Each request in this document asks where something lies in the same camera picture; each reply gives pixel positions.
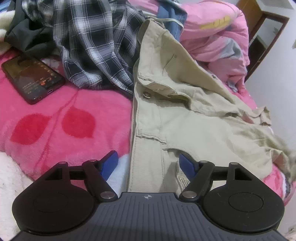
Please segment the brown wooden cabinet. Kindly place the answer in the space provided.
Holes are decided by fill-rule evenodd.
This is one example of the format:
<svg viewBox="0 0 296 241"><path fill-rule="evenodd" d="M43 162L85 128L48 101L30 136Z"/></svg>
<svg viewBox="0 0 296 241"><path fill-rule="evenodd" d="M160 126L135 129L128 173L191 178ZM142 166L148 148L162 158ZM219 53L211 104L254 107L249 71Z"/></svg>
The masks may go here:
<svg viewBox="0 0 296 241"><path fill-rule="evenodd" d="M248 80L280 37L289 18L263 11L258 1L240 0L236 6L244 13L249 32L250 64L245 77Z"/></svg>

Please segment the black white plaid shirt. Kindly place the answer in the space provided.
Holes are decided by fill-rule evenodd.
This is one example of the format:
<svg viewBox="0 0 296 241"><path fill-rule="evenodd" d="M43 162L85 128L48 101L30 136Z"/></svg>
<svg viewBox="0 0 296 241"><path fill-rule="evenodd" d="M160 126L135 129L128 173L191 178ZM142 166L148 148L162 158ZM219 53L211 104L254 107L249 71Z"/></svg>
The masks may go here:
<svg viewBox="0 0 296 241"><path fill-rule="evenodd" d="M23 1L27 16L51 27L67 79L81 89L133 96L133 66L144 15L128 1Z"/></svg>

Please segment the pink patterned quilt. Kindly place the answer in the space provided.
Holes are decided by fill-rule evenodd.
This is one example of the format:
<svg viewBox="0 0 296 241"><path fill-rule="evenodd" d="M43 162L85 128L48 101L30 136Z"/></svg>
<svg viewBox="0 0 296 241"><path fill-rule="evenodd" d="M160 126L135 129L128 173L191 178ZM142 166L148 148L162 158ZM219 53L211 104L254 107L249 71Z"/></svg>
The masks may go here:
<svg viewBox="0 0 296 241"><path fill-rule="evenodd" d="M130 3L157 15L158 1ZM248 26L243 12L225 1L179 3L179 6L188 14L180 36L183 47L234 92L244 92L250 61Z"/></svg>

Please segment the dark green black garment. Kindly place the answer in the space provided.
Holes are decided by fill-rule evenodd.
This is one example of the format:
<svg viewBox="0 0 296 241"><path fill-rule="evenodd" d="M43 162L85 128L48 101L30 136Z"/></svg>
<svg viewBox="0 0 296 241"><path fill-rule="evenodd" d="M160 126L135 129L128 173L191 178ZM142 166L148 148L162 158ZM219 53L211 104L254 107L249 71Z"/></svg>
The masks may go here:
<svg viewBox="0 0 296 241"><path fill-rule="evenodd" d="M52 29L31 20L23 11L21 1L11 1L8 10L15 13L6 30L4 42L36 58L52 54L56 49Z"/></svg>

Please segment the blue denim garment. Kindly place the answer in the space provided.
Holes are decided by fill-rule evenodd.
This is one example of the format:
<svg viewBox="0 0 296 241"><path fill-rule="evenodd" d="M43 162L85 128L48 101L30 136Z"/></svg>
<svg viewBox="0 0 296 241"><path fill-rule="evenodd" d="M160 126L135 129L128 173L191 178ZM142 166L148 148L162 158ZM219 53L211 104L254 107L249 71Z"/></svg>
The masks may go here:
<svg viewBox="0 0 296 241"><path fill-rule="evenodd" d="M161 19L165 28L179 41L184 30L187 12L179 6L177 1L158 1L159 8L157 18Z"/></svg>

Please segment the black smartphone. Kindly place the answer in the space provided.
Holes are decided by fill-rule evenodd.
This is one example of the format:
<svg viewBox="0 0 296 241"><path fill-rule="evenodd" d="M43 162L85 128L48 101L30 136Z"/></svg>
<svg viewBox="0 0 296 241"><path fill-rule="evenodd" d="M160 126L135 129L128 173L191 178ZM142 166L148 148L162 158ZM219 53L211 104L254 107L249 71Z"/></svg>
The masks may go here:
<svg viewBox="0 0 296 241"><path fill-rule="evenodd" d="M66 79L54 69L24 54L5 61L1 68L28 104L36 104L66 82Z"/></svg>

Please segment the beige khaki trousers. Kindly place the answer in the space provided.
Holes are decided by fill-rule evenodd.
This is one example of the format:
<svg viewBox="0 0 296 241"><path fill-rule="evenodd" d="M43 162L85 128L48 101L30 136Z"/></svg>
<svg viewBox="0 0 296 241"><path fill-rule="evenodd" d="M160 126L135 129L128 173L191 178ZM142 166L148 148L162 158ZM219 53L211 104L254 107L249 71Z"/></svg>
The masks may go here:
<svg viewBox="0 0 296 241"><path fill-rule="evenodd" d="M134 65L130 192L180 193L179 155L217 166L237 162L259 179L277 166L295 180L295 155L270 129L266 108L250 108L154 20L138 32Z"/></svg>

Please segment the pink floral fleece blanket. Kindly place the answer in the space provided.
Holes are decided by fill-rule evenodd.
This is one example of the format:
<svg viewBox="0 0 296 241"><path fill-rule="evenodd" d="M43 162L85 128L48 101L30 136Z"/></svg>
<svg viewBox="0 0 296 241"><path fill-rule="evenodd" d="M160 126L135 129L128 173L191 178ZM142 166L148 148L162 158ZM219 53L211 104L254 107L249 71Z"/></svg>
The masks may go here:
<svg viewBox="0 0 296 241"><path fill-rule="evenodd" d="M80 166L110 151L131 163L133 99L114 90L79 89L67 83L36 104L28 104L1 70L1 151L37 180L56 163ZM288 180L273 166L261 179L277 194Z"/></svg>

